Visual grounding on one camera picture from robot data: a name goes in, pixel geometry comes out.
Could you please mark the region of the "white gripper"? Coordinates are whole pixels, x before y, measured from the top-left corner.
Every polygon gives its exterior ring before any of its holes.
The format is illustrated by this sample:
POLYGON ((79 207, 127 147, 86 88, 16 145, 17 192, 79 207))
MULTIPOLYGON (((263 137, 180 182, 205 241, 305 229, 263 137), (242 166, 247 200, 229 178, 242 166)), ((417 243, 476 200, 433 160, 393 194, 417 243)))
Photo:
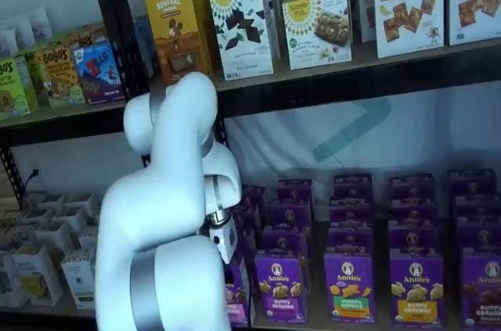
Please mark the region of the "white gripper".
POLYGON ((225 264, 229 264, 236 251, 237 233, 233 218, 219 224, 211 224, 209 236, 215 243, 225 264))

